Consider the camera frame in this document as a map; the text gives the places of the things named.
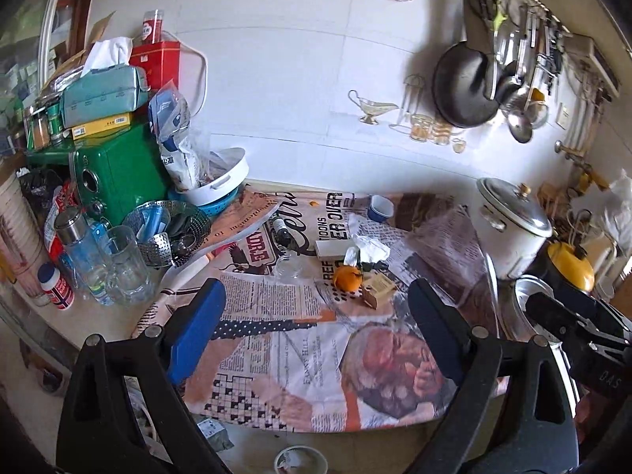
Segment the white trash bin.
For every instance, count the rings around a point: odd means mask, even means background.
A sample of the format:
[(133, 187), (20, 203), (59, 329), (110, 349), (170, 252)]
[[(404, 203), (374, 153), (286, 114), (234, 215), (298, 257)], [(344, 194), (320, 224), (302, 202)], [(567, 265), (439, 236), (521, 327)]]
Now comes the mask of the white trash bin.
[(327, 474), (328, 460), (316, 448), (294, 445), (281, 450), (274, 459), (277, 474)]

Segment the red tin box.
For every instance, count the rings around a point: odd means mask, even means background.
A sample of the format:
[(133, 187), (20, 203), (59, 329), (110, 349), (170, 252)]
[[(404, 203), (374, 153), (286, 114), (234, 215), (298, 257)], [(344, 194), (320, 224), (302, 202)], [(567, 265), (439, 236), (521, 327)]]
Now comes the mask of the red tin box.
[(135, 46), (130, 57), (130, 65), (142, 68), (148, 86), (158, 91), (172, 81), (179, 87), (181, 44), (178, 41), (163, 41)]

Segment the white tissue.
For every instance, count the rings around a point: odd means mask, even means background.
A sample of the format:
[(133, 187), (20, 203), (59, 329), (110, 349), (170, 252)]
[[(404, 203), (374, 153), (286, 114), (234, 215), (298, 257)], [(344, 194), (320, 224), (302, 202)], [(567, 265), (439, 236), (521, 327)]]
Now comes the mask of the white tissue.
[(344, 264), (349, 267), (361, 267), (362, 264), (386, 262), (390, 247), (373, 237), (354, 235), (352, 244), (346, 249)]

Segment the newspaper sheet on counter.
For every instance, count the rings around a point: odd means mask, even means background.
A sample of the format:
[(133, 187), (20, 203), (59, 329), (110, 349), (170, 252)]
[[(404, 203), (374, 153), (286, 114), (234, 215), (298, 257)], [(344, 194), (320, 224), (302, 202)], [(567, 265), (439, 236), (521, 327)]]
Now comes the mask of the newspaper sheet on counter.
[[(270, 224), (167, 275), (139, 320), (165, 324), (215, 278), (226, 291), (220, 322), (180, 394), (195, 414), (265, 430), (343, 432), (424, 423), (449, 405), (444, 377), (411, 318), (409, 286), (424, 278), (471, 326), (499, 332), (495, 275), (468, 210), (451, 196), (396, 195), (385, 223), (367, 217), (370, 200), (344, 193), (247, 192), (245, 201), (281, 217), (295, 249)], [(320, 260), (318, 240), (373, 237), (386, 262), (357, 267), (396, 284), (391, 301), (367, 307), (360, 288), (343, 292), (333, 274), (344, 258)]]

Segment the blue white small cup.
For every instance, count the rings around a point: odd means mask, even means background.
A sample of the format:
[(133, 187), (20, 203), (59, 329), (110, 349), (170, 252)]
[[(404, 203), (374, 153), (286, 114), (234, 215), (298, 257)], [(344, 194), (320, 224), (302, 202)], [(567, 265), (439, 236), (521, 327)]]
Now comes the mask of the blue white small cup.
[(370, 198), (369, 207), (367, 208), (367, 217), (376, 223), (385, 223), (394, 215), (394, 203), (380, 195), (373, 195)]

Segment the small brown carton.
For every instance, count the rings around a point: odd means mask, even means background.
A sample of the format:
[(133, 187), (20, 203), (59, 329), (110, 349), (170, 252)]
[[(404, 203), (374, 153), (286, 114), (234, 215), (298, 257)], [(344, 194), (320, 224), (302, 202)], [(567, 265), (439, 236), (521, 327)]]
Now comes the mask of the small brown carton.
[(396, 284), (388, 276), (372, 272), (364, 277), (360, 292), (367, 307), (378, 309), (391, 301), (396, 289)]

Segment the green metal box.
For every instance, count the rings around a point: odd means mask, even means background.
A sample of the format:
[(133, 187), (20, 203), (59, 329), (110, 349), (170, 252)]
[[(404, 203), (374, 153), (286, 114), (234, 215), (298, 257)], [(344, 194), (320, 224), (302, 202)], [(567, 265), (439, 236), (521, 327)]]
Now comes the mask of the green metal box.
[(140, 204), (164, 200), (171, 185), (146, 122), (81, 139), (69, 166), (84, 210), (113, 226)]

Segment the teal tissue box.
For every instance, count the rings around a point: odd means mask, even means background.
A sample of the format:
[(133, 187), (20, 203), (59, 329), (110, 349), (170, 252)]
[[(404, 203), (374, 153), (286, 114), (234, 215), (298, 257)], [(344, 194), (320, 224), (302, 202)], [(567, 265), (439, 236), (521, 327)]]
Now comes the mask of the teal tissue box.
[(132, 113), (149, 101), (150, 87), (143, 68), (117, 64), (93, 70), (73, 81), (61, 97), (66, 127)]

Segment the white red label bottle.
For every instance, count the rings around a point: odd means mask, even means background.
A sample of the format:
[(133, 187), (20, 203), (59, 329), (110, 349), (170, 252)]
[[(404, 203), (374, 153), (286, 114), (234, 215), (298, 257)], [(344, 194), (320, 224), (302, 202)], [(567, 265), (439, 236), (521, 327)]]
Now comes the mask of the white red label bottle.
[(72, 306), (75, 300), (72, 286), (61, 275), (54, 263), (47, 262), (39, 267), (38, 281), (54, 307), (65, 310)]

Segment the hanging metal ladle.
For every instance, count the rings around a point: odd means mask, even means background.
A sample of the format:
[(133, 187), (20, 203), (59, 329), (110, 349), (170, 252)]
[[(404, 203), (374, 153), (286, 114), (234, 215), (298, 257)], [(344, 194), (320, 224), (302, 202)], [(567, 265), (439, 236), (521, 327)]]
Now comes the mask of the hanging metal ladle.
[(522, 109), (512, 109), (506, 118), (512, 137), (519, 143), (530, 142), (532, 138), (532, 124)]

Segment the white water heater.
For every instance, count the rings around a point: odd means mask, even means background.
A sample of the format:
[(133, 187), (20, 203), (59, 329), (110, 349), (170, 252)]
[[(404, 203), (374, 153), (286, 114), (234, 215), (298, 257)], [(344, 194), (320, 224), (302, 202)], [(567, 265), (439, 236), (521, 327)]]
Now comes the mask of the white water heater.
[(619, 98), (620, 80), (594, 39), (589, 36), (573, 34), (573, 36), (567, 36), (563, 40), (563, 44), (568, 55), (584, 62), (598, 75), (605, 87), (608, 88), (609, 95)]

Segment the hanging cleaver knife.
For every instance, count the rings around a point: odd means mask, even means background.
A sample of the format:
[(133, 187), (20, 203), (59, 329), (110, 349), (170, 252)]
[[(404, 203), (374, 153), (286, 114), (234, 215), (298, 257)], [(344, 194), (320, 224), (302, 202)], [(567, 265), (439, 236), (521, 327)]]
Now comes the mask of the hanging cleaver knife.
[(492, 54), (497, 0), (463, 0), (466, 42), (470, 49)]

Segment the white rectangular box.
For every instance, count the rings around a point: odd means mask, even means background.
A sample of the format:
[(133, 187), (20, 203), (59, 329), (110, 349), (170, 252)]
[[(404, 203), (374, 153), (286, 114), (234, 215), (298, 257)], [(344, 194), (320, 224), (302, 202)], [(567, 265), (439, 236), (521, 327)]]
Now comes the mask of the white rectangular box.
[(316, 256), (320, 260), (337, 260), (345, 257), (355, 243), (352, 240), (318, 240), (315, 243)]

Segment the white plastic bag on tap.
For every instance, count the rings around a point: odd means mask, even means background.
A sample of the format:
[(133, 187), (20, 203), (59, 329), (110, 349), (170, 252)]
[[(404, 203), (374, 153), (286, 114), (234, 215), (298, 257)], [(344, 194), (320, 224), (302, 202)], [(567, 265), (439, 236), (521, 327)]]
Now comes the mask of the white plastic bag on tap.
[(604, 207), (606, 231), (621, 250), (631, 252), (631, 178), (621, 169), (619, 177), (609, 186)]

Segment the orange fruit peel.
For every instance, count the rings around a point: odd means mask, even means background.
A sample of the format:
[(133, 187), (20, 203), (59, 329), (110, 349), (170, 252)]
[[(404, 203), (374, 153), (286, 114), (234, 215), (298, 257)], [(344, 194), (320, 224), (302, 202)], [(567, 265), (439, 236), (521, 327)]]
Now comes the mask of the orange fruit peel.
[(333, 285), (343, 292), (355, 292), (361, 287), (362, 272), (351, 265), (340, 265), (333, 274)]

